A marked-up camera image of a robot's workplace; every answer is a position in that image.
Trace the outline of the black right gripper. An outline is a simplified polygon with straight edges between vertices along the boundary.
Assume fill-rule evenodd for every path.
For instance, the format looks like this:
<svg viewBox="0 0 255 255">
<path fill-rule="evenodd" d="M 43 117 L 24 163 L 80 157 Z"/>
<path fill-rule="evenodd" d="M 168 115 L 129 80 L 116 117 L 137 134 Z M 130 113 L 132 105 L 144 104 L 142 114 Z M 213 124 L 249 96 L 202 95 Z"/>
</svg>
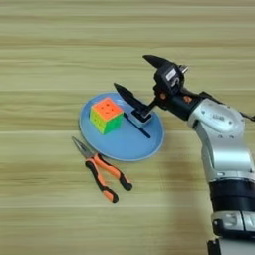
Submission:
<svg viewBox="0 0 255 255">
<path fill-rule="evenodd" d="M 142 57 L 157 69 L 172 65 L 170 61 L 159 56 L 143 55 Z M 140 120 L 147 119 L 154 107 L 160 107 L 165 111 L 170 111 L 183 121 L 187 121 L 191 113 L 202 101 L 201 95 L 190 92 L 182 85 L 175 85 L 170 88 L 156 84 L 153 87 L 154 99 L 149 105 L 146 105 L 138 100 L 126 87 L 117 83 L 114 83 L 114 86 L 120 96 L 133 107 L 134 115 Z"/>
</svg>

